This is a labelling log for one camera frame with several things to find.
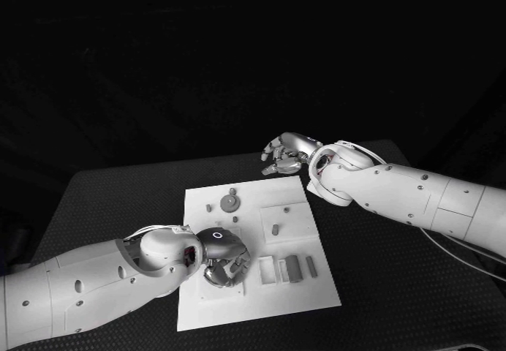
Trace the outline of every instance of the white platform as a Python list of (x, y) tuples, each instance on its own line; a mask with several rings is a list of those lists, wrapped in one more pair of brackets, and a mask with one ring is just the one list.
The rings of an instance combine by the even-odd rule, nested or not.
[[(219, 201), (235, 188), (240, 209), (228, 214)], [(307, 204), (300, 177), (188, 189), (185, 222), (198, 233), (217, 222), (241, 236), (253, 256), (244, 284), (218, 289), (204, 279), (204, 269), (179, 288), (178, 331), (205, 328), (244, 320), (341, 306), (338, 290), (323, 253), (320, 235)], [(273, 235), (273, 223), (280, 226)], [(279, 259), (299, 256), (305, 280), (281, 284)], [(261, 285), (258, 257), (273, 256), (277, 283)], [(306, 256), (313, 257), (319, 276), (312, 278)]]

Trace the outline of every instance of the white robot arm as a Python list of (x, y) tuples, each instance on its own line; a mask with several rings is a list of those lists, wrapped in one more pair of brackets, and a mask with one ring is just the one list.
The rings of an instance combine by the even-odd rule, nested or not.
[[(224, 263), (234, 259), (230, 278)], [(204, 263), (217, 287), (244, 280), (250, 254), (240, 237), (218, 227), (195, 235), (189, 227), (152, 226), (0, 277), (0, 350), (100, 327), (175, 292)]]
[(323, 145), (286, 132), (264, 149), (276, 163), (263, 173), (292, 174), (309, 164), (309, 191), (416, 227), (444, 233), (506, 257), (506, 191), (437, 173), (385, 163), (343, 141)]

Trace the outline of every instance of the robotic hand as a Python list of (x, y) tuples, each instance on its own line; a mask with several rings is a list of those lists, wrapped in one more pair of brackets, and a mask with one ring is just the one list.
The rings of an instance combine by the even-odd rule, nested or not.
[(309, 191), (329, 203), (348, 206), (355, 200), (367, 211), (506, 257), (505, 190), (387, 163), (346, 141), (323, 145), (292, 132), (268, 143), (263, 161), (271, 153), (274, 164), (261, 171), (264, 175), (293, 174), (307, 163)]
[(215, 287), (244, 281), (250, 253), (240, 237), (219, 227), (195, 235), (188, 226), (156, 225), (0, 277), (0, 351), (100, 327), (173, 293), (202, 264)]

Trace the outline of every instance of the black background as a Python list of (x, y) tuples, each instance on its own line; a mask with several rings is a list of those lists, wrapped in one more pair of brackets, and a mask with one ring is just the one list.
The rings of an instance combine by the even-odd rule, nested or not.
[(503, 186), (493, 11), (8, 4), (0, 219), (34, 226), (25, 260), (80, 170), (260, 153), (284, 131), (392, 139), (414, 167)]

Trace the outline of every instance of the dark table surface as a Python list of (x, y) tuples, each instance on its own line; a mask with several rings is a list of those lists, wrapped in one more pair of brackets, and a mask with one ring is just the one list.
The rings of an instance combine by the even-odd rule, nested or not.
[[(388, 140), (361, 143), (408, 165)], [(183, 224), (185, 189), (256, 181), (258, 154), (90, 170), (75, 175), (34, 265), (150, 224)], [(300, 172), (303, 184), (307, 172)], [(459, 263), (421, 231), (307, 193), (343, 305), (176, 332), (179, 293), (103, 327), (18, 350), (439, 350), (476, 344), (506, 350), (506, 300), (492, 279)], [(441, 236), (430, 232), (437, 240)], [(463, 259), (470, 252), (446, 243)]]

